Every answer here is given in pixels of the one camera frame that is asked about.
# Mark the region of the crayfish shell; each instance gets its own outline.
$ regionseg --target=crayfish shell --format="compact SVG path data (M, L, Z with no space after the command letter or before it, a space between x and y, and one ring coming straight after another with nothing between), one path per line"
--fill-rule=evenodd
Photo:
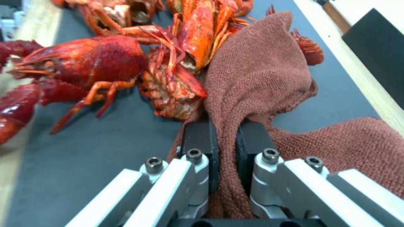
M174 78L170 80L166 73L169 52L164 53L161 65L156 68L158 52L154 50L150 54L149 69L139 80L140 93L151 100L156 116L186 120L199 109L207 92L181 64L176 65Z

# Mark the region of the microfiber cloth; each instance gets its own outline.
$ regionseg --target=microfiber cloth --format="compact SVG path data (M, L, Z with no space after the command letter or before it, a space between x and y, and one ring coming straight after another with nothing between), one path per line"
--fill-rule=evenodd
M289 34L291 22L290 12L256 21L226 41L209 65L204 107L220 152L220 185L210 197L209 217L254 217L236 170L236 133L244 118L264 124L285 160L318 156L331 172L356 168L404 196L404 140L382 120L352 119L303 134L271 125L275 115L317 93L306 59Z

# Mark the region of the crayfish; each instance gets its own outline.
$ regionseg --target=crayfish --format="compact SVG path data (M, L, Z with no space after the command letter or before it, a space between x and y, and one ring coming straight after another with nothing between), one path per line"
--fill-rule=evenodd
M96 35L111 35L112 30L147 24L157 10L164 10L161 0L52 0L59 6L77 8Z
M106 100L98 116L114 100L117 90L135 85L147 68L147 56L130 36L105 36L74 40L43 48L35 42L0 43L0 61L14 58L10 73L16 79L33 78L0 98L0 144L5 143L34 115L34 106L55 102L77 102L54 126L57 133L80 109Z
M155 25L123 28L126 35L160 40L152 49L149 67L139 80L139 90L151 99L155 115L186 120L201 105L206 91L194 75L209 64L218 48L244 25L216 17L213 0L199 0L190 15L174 14L173 26L167 31Z
M274 13L275 7L274 5L271 5L271 7L266 12L266 16ZM296 28L292 32L290 32L290 35L299 44L299 47L302 50L308 65L317 65L324 61L323 49L321 49L321 47L317 43L315 43L308 37L301 36Z

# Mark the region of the crayfish leg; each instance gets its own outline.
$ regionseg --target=crayfish leg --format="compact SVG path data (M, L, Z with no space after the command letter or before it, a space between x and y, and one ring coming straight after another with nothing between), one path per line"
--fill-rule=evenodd
M98 111L97 113L97 117L101 117L102 114L104 114L104 112L108 109L108 107L112 104L112 102L115 99L115 95L116 92L118 90L123 90L123 89L127 89L127 88L132 88L135 86L135 82L136 79L133 79L129 82L127 81L114 81L114 82L103 82L105 83L105 87L104 88L108 88L108 93L107 93L107 101L105 102L105 104L101 107L101 109Z
M70 110L59 120L58 123L53 127L51 134L58 133L67 122L76 115L80 110L84 107L89 106L95 102L107 99L105 104L101 107L101 109L97 113L97 117L101 117L102 114L107 110L107 108L112 104L115 99L116 92L118 90L123 90L126 88L132 88L135 85L136 79L132 79L131 81L99 81L94 83L91 87L91 90L88 94L82 98L78 103L76 103ZM107 94L99 94L98 91L101 89L108 89Z
M43 48L43 46L39 45L37 42L35 42L35 40L13 40L0 42L0 73L2 73L2 68L6 65L7 59L10 55L25 57L41 48Z

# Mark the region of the metal linkage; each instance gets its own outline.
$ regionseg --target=metal linkage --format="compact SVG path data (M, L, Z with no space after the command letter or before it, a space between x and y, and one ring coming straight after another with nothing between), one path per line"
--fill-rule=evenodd
M295 218L318 216L327 226L381 226L325 179L329 172L320 159L284 162L279 157L272 164L267 158L255 157L250 202L257 216L285 218L280 207L286 207Z
M190 149L181 160L195 165L196 188L189 200L188 207L180 218L200 218L208 211L209 198L209 159L198 149Z
M116 226L152 187L147 175L124 169L66 226Z
M139 171L149 176L151 184L154 184L167 169L168 163L158 157L148 158L145 163L140 167Z
M181 160L174 159L169 164L124 226L167 226L178 217L204 215L208 177L208 158L200 150L190 149Z
M384 226L404 226L404 201L361 172L351 169L327 180Z

